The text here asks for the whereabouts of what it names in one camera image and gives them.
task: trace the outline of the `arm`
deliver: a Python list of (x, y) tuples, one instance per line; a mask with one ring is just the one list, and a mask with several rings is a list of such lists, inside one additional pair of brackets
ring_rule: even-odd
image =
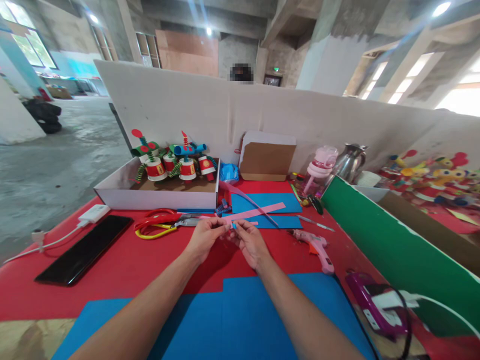
[(299, 359), (363, 359), (350, 340), (299, 290), (269, 253), (260, 231), (238, 220), (238, 244), (256, 270)]
[(228, 229), (218, 217), (200, 221), (181, 255), (70, 359), (146, 359), (190, 277)]

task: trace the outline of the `scissors blade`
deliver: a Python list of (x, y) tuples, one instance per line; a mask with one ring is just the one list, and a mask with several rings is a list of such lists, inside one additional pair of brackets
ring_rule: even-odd
[(175, 227), (186, 226), (186, 227), (195, 227), (199, 223), (200, 219), (196, 217), (182, 219), (175, 223)]
[(185, 220), (185, 219), (190, 219), (190, 218), (198, 218), (201, 215), (202, 215), (201, 213), (182, 214), (178, 220), (180, 221), (180, 220)]

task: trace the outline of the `smartphone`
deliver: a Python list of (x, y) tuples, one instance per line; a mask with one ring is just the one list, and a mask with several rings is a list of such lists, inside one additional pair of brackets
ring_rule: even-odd
[(79, 242), (68, 249), (35, 278), (37, 283), (72, 286), (92, 267), (133, 220), (124, 216), (107, 216)]

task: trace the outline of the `charging cable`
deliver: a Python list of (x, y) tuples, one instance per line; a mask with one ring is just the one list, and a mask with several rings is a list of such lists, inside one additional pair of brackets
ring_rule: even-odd
[(372, 298), (373, 303), (375, 306), (379, 309), (391, 309), (395, 307), (409, 307), (409, 308), (418, 308), (419, 304), (417, 303), (418, 300), (427, 300), (429, 302), (432, 302), (434, 304), (437, 304), (438, 306), (444, 308), (445, 310), (448, 310), (450, 313), (455, 315), (457, 318), (462, 320), (465, 325), (467, 325), (470, 330), (475, 334), (475, 336), (480, 340), (480, 332), (474, 328), (474, 326), (467, 321), (462, 315), (460, 315), (458, 312), (455, 310), (449, 308), (447, 305), (442, 304), (440, 301), (437, 301), (435, 299), (432, 299), (431, 297), (420, 295), (420, 294), (412, 294), (409, 293), (405, 290), (400, 290), (399, 292), (386, 292), (382, 293), (380, 295), (375, 295)]
[(437, 301), (435, 299), (432, 299), (431, 297), (427, 297), (427, 296), (423, 296), (423, 295), (420, 295), (420, 294), (411, 294), (412, 298), (415, 299), (415, 300), (427, 300), (429, 302), (432, 302), (434, 304), (437, 304), (438, 306), (448, 310), (449, 312), (451, 312), (453, 315), (455, 315), (457, 318), (459, 318), (460, 320), (462, 320), (465, 325), (467, 325), (470, 330), (473, 331), (473, 333), (475, 334), (475, 336), (480, 340), (480, 332), (478, 332), (478, 330), (476, 328), (474, 328), (474, 326), (469, 323), (467, 321), (467, 319), (465, 319), (462, 315), (460, 315), (458, 312), (456, 312), (455, 310), (449, 308), (447, 305), (445, 304), (442, 304), (440, 301)]
[(85, 213), (83, 213), (79, 218), (78, 220), (80, 221), (78, 223), (78, 225), (76, 226), (76, 228), (74, 228), (72, 231), (70, 231), (67, 235), (65, 235), (64, 237), (58, 239), (57, 241), (54, 241), (52, 243), (49, 243), (47, 245), (44, 245), (44, 238), (45, 238), (45, 232), (43, 231), (40, 231), (40, 230), (36, 230), (34, 231), (32, 234), (31, 234), (31, 238), (33, 240), (34, 243), (36, 243), (38, 245), (37, 248), (34, 248), (33, 250), (29, 250), (29, 251), (26, 251), (26, 252), (22, 252), (21, 254), (17, 255), (17, 256), (14, 256), (14, 257), (11, 257), (7, 260), (5, 260), (3, 263), (6, 264), (6, 263), (9, 263), (11, 262), (12, 260), (15, 260), (15, 259), (18, 259), (18, 258), (21, 258), (25, 255), (28, 255), (28, 254), (33, 254), (33, 253), (43, 253), (44, 252), (44, 249), (46, 248), (49, 248), (53, 245), (56, 245), (58, 243), (60, 243), (61, 241), (65, 240), (66, 238), (68, 238), (70, 235), (72, 235), (73, 233), (75, 233), (78, 229), (82, 229), (84, 228), (85, 226), (87, 226), (87, 224), (95, 224), (98, 220), (100, 220), (106, 213), (108, 213), (110, 211), (110, 208), (107, 206), (107, 205), (93, 205), (88, 211), (86, 211)]

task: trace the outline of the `blue plastic bag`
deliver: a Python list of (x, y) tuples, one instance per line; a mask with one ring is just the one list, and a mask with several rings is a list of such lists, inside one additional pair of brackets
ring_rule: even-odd
[(239, 168), (234, 164), (221, 163), (220, 181), (235, 184), (239, 180)]

